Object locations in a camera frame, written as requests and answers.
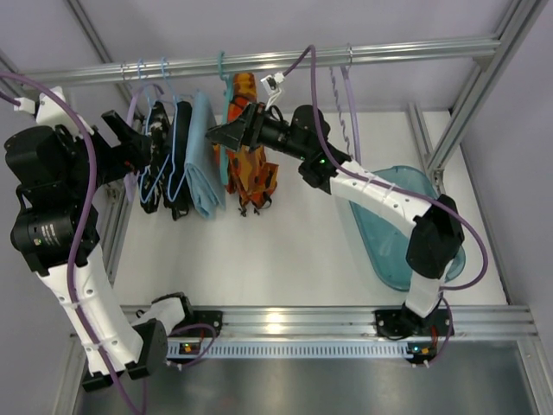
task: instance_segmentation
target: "gray floor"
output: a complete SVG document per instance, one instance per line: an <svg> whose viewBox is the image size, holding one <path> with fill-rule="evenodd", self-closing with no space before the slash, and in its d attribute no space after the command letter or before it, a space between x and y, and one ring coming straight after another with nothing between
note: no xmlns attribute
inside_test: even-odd
<svg viewBox="0 0 553 415"><path fill-rule="evenodd" d="M210 360L148 379L148 413L187 415L537 413L514 344L454 343L431 369L401 361ZM140 404L142 381L124 378ZM79 396L78 414L130 413L115 389Z"/></svg>

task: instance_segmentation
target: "orange patterned garment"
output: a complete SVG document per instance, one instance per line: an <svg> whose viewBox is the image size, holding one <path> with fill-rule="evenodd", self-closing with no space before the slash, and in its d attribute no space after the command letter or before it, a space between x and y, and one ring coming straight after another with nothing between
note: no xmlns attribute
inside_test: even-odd
<svg viewBox="0 0 553 415"><path fill-rule="evenodd" d="M256 80L253 73L237 73L233 79L234 97L228 108L228 122L236 119L249 102L257 101ZM219 162L219 145L215 146L215 156ZM226 150L228 155L228 184L226 191L233 194L238 191L240 211L246 215L247 205L251 202L254 212L270 206L270 196L277 188L278 165L267 163L263 146L250 153L243 146L240 151Z"/></svg>

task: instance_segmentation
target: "folded blue cloth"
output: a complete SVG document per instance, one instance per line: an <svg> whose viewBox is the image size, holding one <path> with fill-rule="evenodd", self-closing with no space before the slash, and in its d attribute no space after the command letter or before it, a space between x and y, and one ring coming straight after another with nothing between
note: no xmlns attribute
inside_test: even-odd
<svg viewBox="0 0 553 415"><path fill-rule="evenodd" d="M194 207L207 219L215 216L217 205L225 208L225 188L221 183L215 151L206 139L207 129L216 124L209 98L198 91L194 97L188 131L184 174L190 187Z"/></svg>

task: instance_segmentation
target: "teal bin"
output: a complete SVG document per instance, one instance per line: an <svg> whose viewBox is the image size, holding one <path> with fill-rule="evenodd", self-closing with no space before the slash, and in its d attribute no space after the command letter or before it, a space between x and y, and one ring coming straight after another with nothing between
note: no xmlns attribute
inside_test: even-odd
<svg viewBox="0 0 553 415"><path fill-rule="evenodd" d="M375 171L374 174L401 188L432 198L438 197L428 177L412 167L396 166L391 169ZM407 237L389 222L357 203L350 202L350 205L365 249L378 277L394 290L408 291L413 270L410 269L405 259L409 244ZM451 281L459 276L464 267L465 251L461 247L448 270L446 281Z"/></svg>

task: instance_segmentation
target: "teal basket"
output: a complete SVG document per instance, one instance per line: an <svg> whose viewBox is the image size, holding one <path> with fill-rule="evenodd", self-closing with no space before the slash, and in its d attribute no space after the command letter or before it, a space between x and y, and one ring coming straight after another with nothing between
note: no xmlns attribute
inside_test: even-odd
<svg viewBox="0 0 553 415"><path fill-rule="evenodd" d="M400 188L437 198L432 183L421 171L408 166L396 166L391 169L374 172L388 182ZM408 291L413 270L405 259L409 240L396 227L361 207L350 202L353 216L369 254L372 267L378 277L389 287L397 291ZM446 281L461 274L465 267L465 251L461 247L448 270Z"/></svg>

